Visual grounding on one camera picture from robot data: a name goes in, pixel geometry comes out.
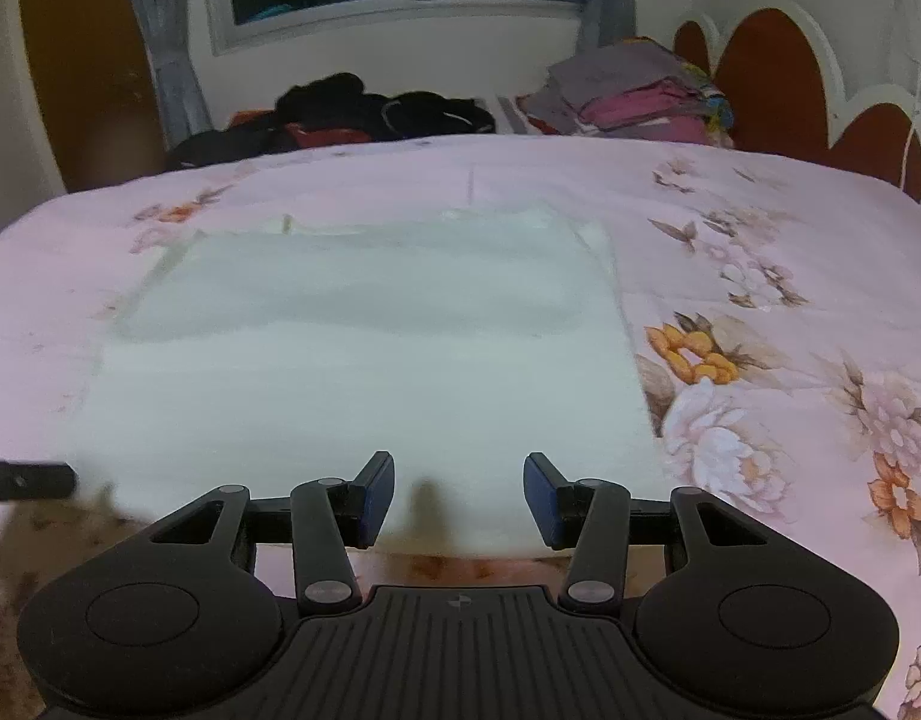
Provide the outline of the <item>white knit sweater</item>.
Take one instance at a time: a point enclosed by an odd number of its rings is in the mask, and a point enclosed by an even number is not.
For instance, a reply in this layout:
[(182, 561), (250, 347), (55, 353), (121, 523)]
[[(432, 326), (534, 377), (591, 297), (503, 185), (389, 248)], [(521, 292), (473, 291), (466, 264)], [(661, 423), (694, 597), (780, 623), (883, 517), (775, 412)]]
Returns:
[(125, 299), (62, 440), (85, 493), (148, 520), (380, 450), (394, 553), (538, 553), (533, 452), (665, 499), (607, 231), (537, 206), (198, 234)]

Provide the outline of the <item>pile of black clothes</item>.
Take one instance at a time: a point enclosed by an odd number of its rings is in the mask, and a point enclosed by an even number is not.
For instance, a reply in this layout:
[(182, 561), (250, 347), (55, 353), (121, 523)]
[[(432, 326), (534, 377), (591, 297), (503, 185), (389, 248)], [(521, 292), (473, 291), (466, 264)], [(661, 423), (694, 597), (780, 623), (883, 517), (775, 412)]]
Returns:
[(353, 73), (335, 73), (289, 88), (271, 109), (243, 110), (227, 127), (187, 138), (167, 153), (166, 169), (185, 171), (298, 149), (494, 132), (494, 117), (473, 99), (431, 91), (384, 96), (369, 93)]

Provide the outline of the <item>stack of folded clothes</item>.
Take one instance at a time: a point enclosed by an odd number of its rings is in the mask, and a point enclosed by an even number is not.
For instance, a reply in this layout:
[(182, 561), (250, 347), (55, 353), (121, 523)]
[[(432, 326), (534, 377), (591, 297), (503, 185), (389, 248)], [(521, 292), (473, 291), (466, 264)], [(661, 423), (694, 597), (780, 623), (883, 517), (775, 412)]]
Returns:
[(533, 93), (501, 101), (513, 127), (563, 137), (730, 148), (734, 112), (706, 71), (647, 37), (584, 50)]

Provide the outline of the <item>brown wooden door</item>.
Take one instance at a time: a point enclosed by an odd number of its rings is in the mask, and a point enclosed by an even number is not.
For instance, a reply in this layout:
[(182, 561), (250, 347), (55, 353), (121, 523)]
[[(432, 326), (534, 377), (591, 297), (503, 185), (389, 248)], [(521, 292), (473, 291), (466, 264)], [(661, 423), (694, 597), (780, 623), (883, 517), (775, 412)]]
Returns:
[(163, 171), (145, 43), (130, 0), (19, 0), (32, 84), (70, 192)]

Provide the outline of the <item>red heart headboard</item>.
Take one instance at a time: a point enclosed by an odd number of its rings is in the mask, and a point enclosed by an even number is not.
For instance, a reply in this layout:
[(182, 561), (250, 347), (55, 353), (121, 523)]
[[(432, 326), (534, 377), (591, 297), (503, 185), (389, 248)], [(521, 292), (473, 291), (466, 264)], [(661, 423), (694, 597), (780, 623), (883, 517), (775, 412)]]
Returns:
[(796, 2), (757, 0), (724, 29), (687, 13), (673, 52), (725, 94), (738, 149), (874, 177), (921, 208), (919, 96), (893, 83), (847, 93), (833, 44)]

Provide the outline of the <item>left grey curtain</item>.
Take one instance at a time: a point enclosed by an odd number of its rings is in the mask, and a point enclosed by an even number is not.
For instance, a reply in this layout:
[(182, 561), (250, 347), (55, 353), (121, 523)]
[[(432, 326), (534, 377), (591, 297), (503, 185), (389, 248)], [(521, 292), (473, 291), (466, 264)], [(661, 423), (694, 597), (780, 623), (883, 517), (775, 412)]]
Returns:
[(167, 148), (211, 128), (188, 54), (187, 0), (130, 0), (145, 43)]

